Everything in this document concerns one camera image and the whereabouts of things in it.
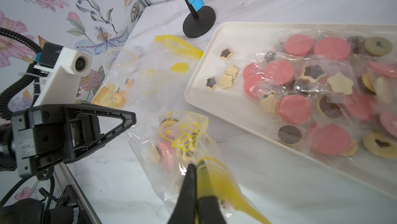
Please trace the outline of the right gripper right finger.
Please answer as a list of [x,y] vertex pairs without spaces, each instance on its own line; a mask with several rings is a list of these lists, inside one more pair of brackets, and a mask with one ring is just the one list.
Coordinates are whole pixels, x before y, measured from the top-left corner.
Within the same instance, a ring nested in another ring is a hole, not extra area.
[[218,198],[215,196],[213,185],[205,161],[198,163],[196,170],[197,212],[200,224],[226,224],[220,211]]

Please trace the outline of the ziploc bag of cookies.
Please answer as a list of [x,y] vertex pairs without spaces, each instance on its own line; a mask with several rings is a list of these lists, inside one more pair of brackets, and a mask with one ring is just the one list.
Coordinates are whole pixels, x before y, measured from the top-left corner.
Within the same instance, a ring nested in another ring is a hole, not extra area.
[[189,164],[205,161],[227,223],[233,211],[244,213],[259,223],[268,219],[242,193],[234,175],[223,163],[217,142],[208,134],[206,116],[173,111],[159,117],[139,116],[127,130],[129,144],[141,164],[156,195],[170,214],[173,213]]
[[180,37],[156,36],[139,63],[137,91],[154,100],[180,96],[203,55]]

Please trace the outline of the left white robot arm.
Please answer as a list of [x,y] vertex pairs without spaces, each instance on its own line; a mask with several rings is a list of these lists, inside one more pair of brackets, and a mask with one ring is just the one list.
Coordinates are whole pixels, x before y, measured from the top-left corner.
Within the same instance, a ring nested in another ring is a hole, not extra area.
[[73,163],[104,147],[136,124],[133,112],[78,104],[80,79],[92,57],[53,43],[43,47],[2,28],[1,35],[35,53],[16,83],[1,93],[1,170],[20,181],[1,200],[3,224],[79,224],[83,207],[73,197],[54,196],[54,167]]

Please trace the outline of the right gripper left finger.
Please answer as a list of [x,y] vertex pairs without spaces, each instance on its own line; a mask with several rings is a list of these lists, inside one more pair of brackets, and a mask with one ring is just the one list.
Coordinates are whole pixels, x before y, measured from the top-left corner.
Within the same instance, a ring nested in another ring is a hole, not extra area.
[[189,164],[168,224],[194,224],[196,212],[196,168]]

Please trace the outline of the ziploc bag yellow duck print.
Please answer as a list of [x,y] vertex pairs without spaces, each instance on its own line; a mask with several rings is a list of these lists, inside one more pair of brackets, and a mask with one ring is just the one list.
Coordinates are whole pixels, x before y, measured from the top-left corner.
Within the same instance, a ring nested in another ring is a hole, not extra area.
[[159,91],[158,77],[149,57],[152,47],[112,48],[105,53],[105,79],[92,104],[123,109],[151,98]]

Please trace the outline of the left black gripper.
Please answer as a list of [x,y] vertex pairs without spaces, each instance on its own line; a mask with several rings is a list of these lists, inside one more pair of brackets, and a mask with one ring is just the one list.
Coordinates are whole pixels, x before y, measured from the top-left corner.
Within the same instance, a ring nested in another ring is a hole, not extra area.
[[32,177],[79,161],[136,124],[136,114],[89,104],[42,105],[1,125],[1,171]]

